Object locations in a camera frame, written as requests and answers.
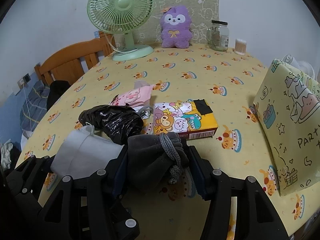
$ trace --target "fan pole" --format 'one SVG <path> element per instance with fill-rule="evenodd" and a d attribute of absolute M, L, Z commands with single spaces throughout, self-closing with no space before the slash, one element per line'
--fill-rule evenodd
<path fill-rule="evenodd" d="M 127 51 L 131 51 L 135 49 L 132 32 L 124 34 L 124 41 L 125 41 Z"/>

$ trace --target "barcode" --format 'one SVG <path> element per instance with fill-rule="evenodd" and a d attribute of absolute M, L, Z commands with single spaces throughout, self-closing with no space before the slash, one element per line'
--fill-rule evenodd
<path fill-rule="evenodd" d="M 214 131 L 190 133 L 189 140 L 213 136 Z"/>

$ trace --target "yellow embroidered bow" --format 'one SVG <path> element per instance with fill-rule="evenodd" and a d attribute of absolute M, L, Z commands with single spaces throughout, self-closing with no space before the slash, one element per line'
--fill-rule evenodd
<path fill-rule="evenodd" d="M 177 37 L 176 34 L 179 33 L 179 31 L 168 31 L 169 34 L 171 34 L 171 38 L 172 37 Z"/>

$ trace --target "plush toy face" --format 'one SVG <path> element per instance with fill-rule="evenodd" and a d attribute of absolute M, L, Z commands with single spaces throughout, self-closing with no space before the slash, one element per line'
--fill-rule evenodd
<path fill-rule="evenodd" d="M 186 29 L 190 28 L 191 18 L 188 10 L 184 5 L 170 8 L 160 20 L 162 29 L 175 28 Z"/>

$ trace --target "stuffed animal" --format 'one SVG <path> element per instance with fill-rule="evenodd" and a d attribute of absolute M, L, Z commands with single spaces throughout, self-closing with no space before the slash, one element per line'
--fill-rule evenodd
<path fill-rule="evenodd" d="M 184 5 L 171 7 L 160 19 L 163 48 L 189 48 L 191 18 Z"/>

